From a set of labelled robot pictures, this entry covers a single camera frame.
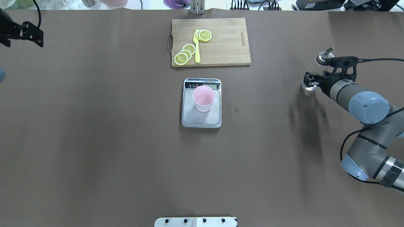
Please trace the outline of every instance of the kitchen scale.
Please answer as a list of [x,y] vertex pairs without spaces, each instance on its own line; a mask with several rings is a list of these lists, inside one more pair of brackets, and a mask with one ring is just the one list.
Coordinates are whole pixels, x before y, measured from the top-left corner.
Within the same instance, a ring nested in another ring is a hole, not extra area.
[[[212,107],[206,112],[196,109],[192,93],[198,86],[206,85],[215,92]],[[218,128],[222,125],[222,82],[219,79],[187,78],[182,93],[181,124],[189,128]]]

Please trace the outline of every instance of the wooden cutting board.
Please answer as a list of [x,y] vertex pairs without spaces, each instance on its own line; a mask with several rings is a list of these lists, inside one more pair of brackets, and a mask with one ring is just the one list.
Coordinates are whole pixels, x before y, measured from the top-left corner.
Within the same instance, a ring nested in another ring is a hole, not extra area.
[[[174,56],[182,50],[182,47],[187,43],[194,44],[193,36],[196,29],[206,29],[212,33],[210,41],[199,41],[201,62],[196,64],[193,55],[186,65],[175,64]],[[173,67],[251,65],[245,18],[176,19],[172,23],[172,34]]]

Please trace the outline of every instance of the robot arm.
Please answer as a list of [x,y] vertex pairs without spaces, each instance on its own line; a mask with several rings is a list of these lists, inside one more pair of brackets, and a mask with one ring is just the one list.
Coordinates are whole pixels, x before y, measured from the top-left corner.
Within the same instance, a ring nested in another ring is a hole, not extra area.
[[373,178],[382,186],[404,190],[404,163],[386,154],[394,138],[404,137],[403,109],[355,83],[356,64],[365,59],[332,56],[327,54],[325,58],[317,58],[317,62],[334,67],[333,72],[327,69],[320,73],[307,72],[302,86],[308,90],[320,87],[324,94],[364,124],[342,159],[342,169],[361,181]]

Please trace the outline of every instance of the brown table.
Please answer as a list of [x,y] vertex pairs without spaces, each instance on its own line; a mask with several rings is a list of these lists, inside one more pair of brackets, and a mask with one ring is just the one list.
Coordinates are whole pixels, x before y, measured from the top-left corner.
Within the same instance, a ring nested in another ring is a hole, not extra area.
[[[9,11],[36,24],[35,11]],[[43,11],[45,47],[0,46],[0,225],[142,226],[237,216],[240,227],[400,226],[404,197],[339,166],[362,125],[304,72],[336,56],[404,58],[404,13]],[[250,67],[172,68],[171,19],[245,17]],[[357,82],[404,106],[404,65]],[[222,126],[181,126],[187,77],[223,82]],[[389,154],[403,160],[404,140]]]

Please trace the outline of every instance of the purple cloth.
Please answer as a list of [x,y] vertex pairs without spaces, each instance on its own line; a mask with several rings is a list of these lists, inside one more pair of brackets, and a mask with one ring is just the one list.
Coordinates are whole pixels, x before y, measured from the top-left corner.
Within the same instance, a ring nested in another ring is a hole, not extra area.
[[191,0],[163,0],[164,4],[172,9],[182,8],[184,5],[189,5]]

